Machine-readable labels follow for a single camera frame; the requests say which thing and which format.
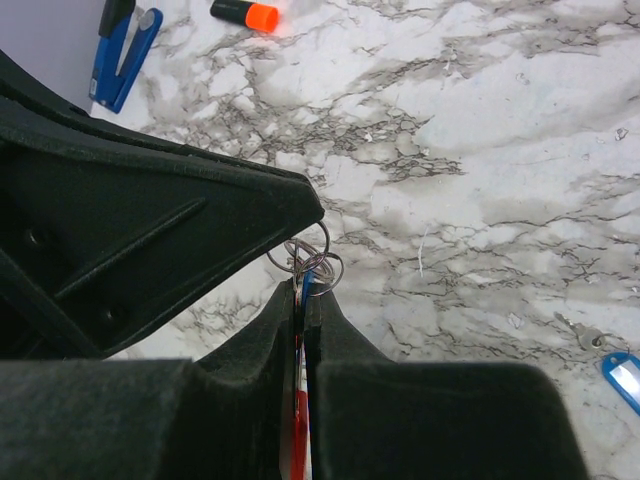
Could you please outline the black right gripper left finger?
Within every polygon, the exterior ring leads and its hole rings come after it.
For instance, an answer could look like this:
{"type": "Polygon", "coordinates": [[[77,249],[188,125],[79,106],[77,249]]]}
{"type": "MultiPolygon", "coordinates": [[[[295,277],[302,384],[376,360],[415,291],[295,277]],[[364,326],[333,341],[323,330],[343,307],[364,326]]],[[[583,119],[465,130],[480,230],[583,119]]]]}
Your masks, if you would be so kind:
{"type": "Polygon", "coordinates": [[[292,302],[263,310],[199,361],[1,365],[5,479],[285,479],[292,302]]]}

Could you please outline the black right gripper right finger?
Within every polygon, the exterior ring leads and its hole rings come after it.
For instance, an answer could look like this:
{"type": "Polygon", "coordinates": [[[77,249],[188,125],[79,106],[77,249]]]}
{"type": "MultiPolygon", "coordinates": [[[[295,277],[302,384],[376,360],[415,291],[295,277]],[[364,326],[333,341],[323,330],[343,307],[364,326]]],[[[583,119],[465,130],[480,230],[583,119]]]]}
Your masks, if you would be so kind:
{"type": "Polygon", "coordinates": [[[558,390],[505,362],[396,362],[334,295],[306,305],[316,479],[585,479],[558,390]]]}

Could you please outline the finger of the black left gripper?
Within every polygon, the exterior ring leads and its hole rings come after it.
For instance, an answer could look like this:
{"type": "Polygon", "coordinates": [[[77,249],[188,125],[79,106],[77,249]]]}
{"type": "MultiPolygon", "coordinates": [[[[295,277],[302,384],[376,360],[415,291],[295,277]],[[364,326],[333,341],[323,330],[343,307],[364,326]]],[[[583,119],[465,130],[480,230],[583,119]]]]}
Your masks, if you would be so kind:
{"type": "Polygon", "coordinates": [[[302,175],[1,102],[1,355],[105,358],[323,218],[302,175]]]}
{"type": "Polygon", "coordinates": [[[182,157],[208,160],[283,178],[300,179],[298,173],[215,154],[187,144],[162,140],[102,119],[93,118],[86,111],[36,80],[4,52],[1,52],[1,95],[17,101],[26,109],[57,124],[103,140],[177,154],[182,157]]]}

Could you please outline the silver keyring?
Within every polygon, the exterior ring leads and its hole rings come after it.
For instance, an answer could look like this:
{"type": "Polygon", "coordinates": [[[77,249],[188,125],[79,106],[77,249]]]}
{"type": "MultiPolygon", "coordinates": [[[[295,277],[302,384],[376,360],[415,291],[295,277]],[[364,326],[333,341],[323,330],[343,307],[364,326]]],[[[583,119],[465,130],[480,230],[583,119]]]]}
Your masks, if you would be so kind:
{"type": "Polygon", "coordinates": [[[321,297],[341,282],[345,273],[345,262],[331,250],[329,229],[323,221],[316,225],[324,236],[324,246],[317,248],[300,237],[292,237],[282,243],[287,258],[278,261],[271,251],[266,253],[273,266],[292,276],[294,286],[302,290],[304,299],[321,297]]]}

